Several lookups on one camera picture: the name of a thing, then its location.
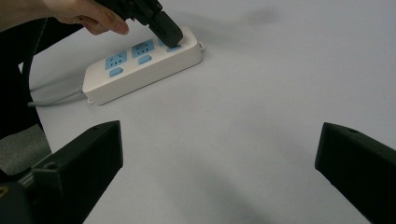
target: white surface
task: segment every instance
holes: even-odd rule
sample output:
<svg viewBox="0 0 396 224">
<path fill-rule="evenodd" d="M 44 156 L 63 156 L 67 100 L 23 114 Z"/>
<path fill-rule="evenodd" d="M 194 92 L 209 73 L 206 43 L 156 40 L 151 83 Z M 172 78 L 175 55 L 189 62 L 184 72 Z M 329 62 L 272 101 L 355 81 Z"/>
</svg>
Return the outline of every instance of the white surface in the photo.
<svg viewBox="0 0 396 224">
<path fill-rule="evenodd" d="M 368 223 L 314 162 L 325 121 L 396 148 L 396 2 L 162 4 L 205 43 L 201 63 L 105 105 L 38 108 L 54 151 L 121 122 L 124 167 L 86 223 Z M 130 24 L 37 55 L 34 99 L 73 90 L 88 65 L 150 34 Z"/>
<path fill-rule="evenodd" d="M 150 57 L 148 62 L 140 63 L 139 59 L 142 57 L 134 57 L 132 50 L 134 46 L 131 46 L 123 51 L 126 54 L 126 61 L 118 66 L 105 69 L 107 58 L 113 59 L 112 55 L 88 66 L 82 90 L 89 98 L 89 103 L 105 104 L 200 63 L 203 57 L 203 47 L 189 27 L 184 26 L 180 29 L 183 38 L 178 43 L 176 50 L 168 51 L 169 48 L 163 43 L 161 44 L 155 34 L 153 34 L 154 37 L 148 37 L 144 41 L 151 40 L 153 44 L 153 49 L 150 52 L 142 54 L 144 55 L 142 57 Z M 116 68 L 121 69 L 122 72 L 111 77 L 110 71 Z"/>
</svg>

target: white power strip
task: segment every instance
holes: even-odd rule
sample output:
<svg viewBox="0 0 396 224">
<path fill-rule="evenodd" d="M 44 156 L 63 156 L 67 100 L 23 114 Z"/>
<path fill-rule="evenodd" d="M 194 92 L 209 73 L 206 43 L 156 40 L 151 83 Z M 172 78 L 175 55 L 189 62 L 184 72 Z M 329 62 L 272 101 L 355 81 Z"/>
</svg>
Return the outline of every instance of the white power strip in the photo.
<svg viewBox="0 0 396 224">
<path fill-rule="evenodd" d="M 82 86 L 88 103 L 105 104 L 198 64 L 204 46 L 190 28 L 180 29 L 184 37 L 175 48 L 169 49 L 153 37 L 90 65 Z"/>
</svg>

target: white cable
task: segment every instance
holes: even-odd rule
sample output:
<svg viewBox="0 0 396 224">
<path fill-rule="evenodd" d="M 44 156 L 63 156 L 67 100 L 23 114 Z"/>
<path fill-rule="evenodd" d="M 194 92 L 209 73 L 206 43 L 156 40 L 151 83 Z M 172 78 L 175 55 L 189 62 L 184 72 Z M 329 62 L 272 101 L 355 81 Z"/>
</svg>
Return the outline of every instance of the white cable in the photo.
<svg viewBox="0 0 396 224">
<path fill-rule="evenodd" d="M 38 101 L 38 102 L 29 102 L 27 105 L 30 107 L 34 107 L 34 106 L 45 106 L 45 105 L 53 105 L 56 104 L 64 99 L 67 99 L 69 97 L 72 97 L 74 95 L 78 95 L 78 94 L 82 94 L 82 86 L 79 86 L 78 88 L 76 88 L 73 91 L 70 91 L 69 93 L 63 95 L 63 96 L 59 96 L 59 97 L 55 97 L 49 100 L 45 100 L 45 101 Z"/>
</svg>

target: finger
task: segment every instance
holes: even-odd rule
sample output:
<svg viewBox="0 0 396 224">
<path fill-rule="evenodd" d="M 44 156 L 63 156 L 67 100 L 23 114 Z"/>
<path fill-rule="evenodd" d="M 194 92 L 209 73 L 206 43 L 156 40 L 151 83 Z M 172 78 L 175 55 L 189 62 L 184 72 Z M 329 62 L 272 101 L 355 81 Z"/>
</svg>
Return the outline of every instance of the finger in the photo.
<svg viewBox="0 0 396 224">
<path fill-rule="evenodd" d="M 108 30 L 97 30 L 91 27 L 88 23 L 83 22 L 82 25 L 93 35 L 100 35 Z"/>
<path fill-rule="evenodd" d="M 79 11 L 81 15 L 91 17 L 108 30 L 121 35 L 126 35 L 129 32 L 128 25 L 120 16 L 95 1 L 81 2 Z"/>
<path fill-rule="evenodd" d="M 96 20 L 93 20 L 86 16 L 79 16 L 79 17 L 81 18 L 81 22 L 84 22 L 84 24 L 89 25 L 90 28 L 94 30 L 100 31 L 102 33 L 108 31 L 108 29 L 105 26 L 103 26 L 101 23 L 99 23 Z"/>
<path fill-rule="evenodd" d="M 81 24 L 82 23 L 82 18 L 81 17 L 72 17 L 72 18 L 67 18 L 67 17 L 56 17 L 56 19 L 65 24 Z"/>
</svg>

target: socket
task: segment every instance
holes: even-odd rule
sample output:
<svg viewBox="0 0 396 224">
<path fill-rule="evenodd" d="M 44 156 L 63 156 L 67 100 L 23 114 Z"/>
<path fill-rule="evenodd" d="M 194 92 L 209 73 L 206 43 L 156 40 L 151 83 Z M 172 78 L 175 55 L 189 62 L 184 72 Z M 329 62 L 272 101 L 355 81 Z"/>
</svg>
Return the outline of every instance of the socket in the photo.
<svg viewBox="0 0 396 224">
<path fill-rule="evenodd" d="M 145 41 L 143 43 L 140 43 L 138 45 L 135 45 L 132 47 L 132 57 L 137 58 L 142 56 L 145 53 L 148 53 L 150 51 L 154 50 L 154 43 L 152 39 Z"/>
<path fill-rule="evenodd" d="M 111 57 L 106 58 L 106 67 L 105 69 L 108 70 L 110 68 L 116 67 L 121 65 L 122 63 L 126 62 L 126 50 L 115 54 Z"/>
</svg>

